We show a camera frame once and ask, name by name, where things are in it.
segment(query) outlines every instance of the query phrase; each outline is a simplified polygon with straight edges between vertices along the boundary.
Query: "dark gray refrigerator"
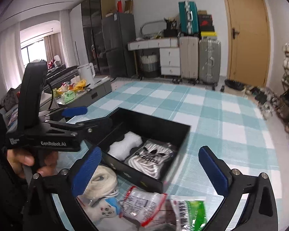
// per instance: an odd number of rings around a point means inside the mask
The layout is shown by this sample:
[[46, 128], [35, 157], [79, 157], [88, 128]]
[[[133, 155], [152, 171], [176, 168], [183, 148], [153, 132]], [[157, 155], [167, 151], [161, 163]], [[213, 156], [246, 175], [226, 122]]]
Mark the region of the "dark gray refrigerator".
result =
[[115, 13], [102, 19], [109, 73], [112, 78], [135, 75], [134, 56], [127, 43], [136, 39], [134, 16]]

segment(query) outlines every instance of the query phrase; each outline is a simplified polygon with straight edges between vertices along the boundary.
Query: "checkered tablecloth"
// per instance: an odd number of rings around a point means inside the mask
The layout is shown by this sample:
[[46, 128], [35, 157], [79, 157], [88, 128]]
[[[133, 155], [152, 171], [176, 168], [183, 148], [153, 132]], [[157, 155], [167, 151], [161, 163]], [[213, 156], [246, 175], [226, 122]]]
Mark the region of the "checkered tablecloth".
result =
[[[167, 193], [178, 196], [206, 197], [206, 211], [211, 218], [223, 200], [216, 194], [198, 161], [199, 148], [207, 145], [215, 155], [243, 174], [269, 175], [281, 216], [281, 178], [274, 145], [261, 112], [246, 98], [196, 87], [149, 82], [132, 82], [111, 92], [88, 107], [88, 113], [70, 120], [108, 115], [117, 107], [181, 122], [191, 126], [188, 150]], [[58, 170], [70, 167], [87, 151], [82, 142], [78, 153], [61, 153]], [[119, 180], [121, 194], [130, 183]], [[233, 229], [241, 215], [247, 194], [229, 224]]]

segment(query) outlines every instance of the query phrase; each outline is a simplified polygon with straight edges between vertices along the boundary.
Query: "doorway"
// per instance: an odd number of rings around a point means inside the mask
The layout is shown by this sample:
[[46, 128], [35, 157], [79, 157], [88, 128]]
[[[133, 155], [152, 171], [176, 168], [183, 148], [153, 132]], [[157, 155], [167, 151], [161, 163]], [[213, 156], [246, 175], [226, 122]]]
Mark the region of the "doorway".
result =
[[270, 61], [270, 27], [264, 0], [225, 0], [228, 79], [264, 87]]

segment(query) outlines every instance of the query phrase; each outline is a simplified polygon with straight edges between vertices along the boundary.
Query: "white drawer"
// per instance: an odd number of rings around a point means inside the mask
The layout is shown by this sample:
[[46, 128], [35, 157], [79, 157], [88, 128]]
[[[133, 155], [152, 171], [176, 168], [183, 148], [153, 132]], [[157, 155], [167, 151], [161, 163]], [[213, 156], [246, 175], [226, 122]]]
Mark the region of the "white drawer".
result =
[[163, 67], [180, 67], [180, 57], [160, 57], [160, 65]]
[[172, 48], [178, 47], [178, 38], [170, 38], [170, 45]]
[[148, 40], [149, 48], [169, 48], [170, 38]]
[[134, 41], [128, 44], [128, 50], [148, 49], [148, 41]]
[[162, 75], [180, 75], [180, 68], [177, 67], [160, 67]]
[[160, 49], [160, 56], [180, 57], [180, 48]]

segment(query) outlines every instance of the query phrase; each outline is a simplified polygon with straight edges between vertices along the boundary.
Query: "blue gripper pad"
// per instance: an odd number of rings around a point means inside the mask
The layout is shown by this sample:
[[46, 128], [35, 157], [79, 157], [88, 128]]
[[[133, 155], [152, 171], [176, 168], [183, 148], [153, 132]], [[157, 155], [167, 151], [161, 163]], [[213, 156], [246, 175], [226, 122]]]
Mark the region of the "blue gripper pad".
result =
[[78, 195], [83, 194], [101, 159], [101, 149], [99, 147], [96, 147], [88, 156], [88, 158], [84, 161], [77, 174], [74, 176], [71, 185], [72, 194], [75, 198]]
[[217, 194], [226, 197], [228, 195], [227, 177], [203, 147], [199, 149], [198, 158]]
[[86, 107], [75, 107], [75, 108], [66, 108], [62, 111], [61, 115], [63, 117], [74, 117], [74, 116], [80, 116], [85, 115], [88, 112], [88, 109]]

